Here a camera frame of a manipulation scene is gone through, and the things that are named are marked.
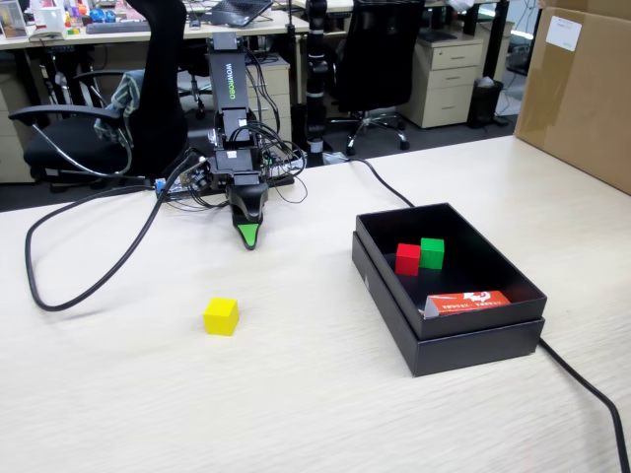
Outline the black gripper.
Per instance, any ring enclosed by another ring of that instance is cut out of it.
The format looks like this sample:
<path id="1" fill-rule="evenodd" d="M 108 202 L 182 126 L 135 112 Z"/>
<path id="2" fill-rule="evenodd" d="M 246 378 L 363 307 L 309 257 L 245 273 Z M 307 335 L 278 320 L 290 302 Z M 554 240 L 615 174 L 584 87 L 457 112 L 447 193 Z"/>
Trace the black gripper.
<path id="1" fill-rule="evenodd" d="M 212 159 L 212 188 L 225 187 L 233 224 L 244 247 L 254 250 L 269 191 L 257 149 L 215 151 Z"/>

